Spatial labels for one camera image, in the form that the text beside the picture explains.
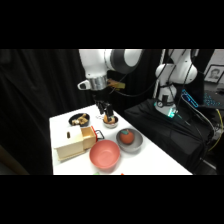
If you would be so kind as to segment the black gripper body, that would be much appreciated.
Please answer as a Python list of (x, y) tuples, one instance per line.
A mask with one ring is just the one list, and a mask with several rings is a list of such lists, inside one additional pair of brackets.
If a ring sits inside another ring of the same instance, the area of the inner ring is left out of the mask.
[(110, 94), (107, 89), (95, 91), (93, 97), (97, 104), (104, 104), (110, 102)]

